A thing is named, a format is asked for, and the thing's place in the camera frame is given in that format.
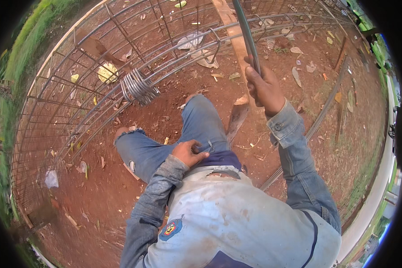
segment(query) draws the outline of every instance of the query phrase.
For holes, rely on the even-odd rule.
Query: denim sleeve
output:
[[[283,109],[267,122],[272,143],[279,142],[283,176],[287,183],[286,203],[293,209],[311,210],[341,234],[341,219],[325,182],[316,172],[311,150],[303,135],[304,121],[286,100]]]
[[[165,205],[174,186],[182,186],[183,174],[189,167],[173,155],[156,170],[144,193],[135,204],[131,218],[127,220],[126,240],[120,267],[132,268],[147,253],[148,247],[158,240]]]

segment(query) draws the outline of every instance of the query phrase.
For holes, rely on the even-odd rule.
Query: jacket cuff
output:
[[[281,147],[286,148],[295,142],[295,136],[301,135],[304,130],[298,127],[302,124],[302,118],[286,99],[281,111],[273,117],[267,117],[267,127],[271,131],[271,142],[278,141]]]
[[[180,159],[172,154],[169,154],[165,159],[165,162],[156,171],[156,174],[163,177],[181,180],[183,179],[183,174],[189,170],[189,167],[183,163]]]

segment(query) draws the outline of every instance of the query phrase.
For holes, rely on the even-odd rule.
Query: rebar cage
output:
[[[214,5],[223,0],[188,0],[174,7],[181,1],[131,0],[123,6],[116,0],[103,1],[55,46],[28,91],[16,132],[11,192],[23,213],[32,212],[47,196],[46,172],[65,174],[66,165],[122,110],[133,103],[148,104],[159,95],[159,83],[183,67],[204,58],[212,63],[218,53],[233,49],[229,40],[240,35],[228,36],[226,29],[237,23],[223,25]],[[352,25],[339,0],[241,4],[255,42],[337,27],[338,22]],[[284,28],[289,33],[282,34]],[[84,49],[89,42],[103,50]],[[191,49],[180,49],[184,45]],[[118,63],[117,70],[105,63]],[[109,75],[99,73],[100,67]],[[131,76],[137,89],[155,88],[156,94],[145,102],[136,98],[125,82]]]

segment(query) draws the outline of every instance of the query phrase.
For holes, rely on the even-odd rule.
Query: hand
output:
[[[273,117],[283,108],[286,100],[274,72],[261,66],[262,77],[251,66],[246,67],[247,87],[257,107],[265,107],[265,115]]]
[[[187,142],[180,142],[172,151],[172,155],[177,157],[189,168],[204,158],[209,157],[208,152],[199,153],[198,147],[202,146],[201,142],[190,140]]]

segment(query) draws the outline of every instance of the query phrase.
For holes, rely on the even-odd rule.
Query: man's left hand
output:
[[[210,155],[208,152],[198,153],[199,150],[197,146],[201,147],[201,142],[196,140],[180,142],[172,151],[172,155],[190,168]]]

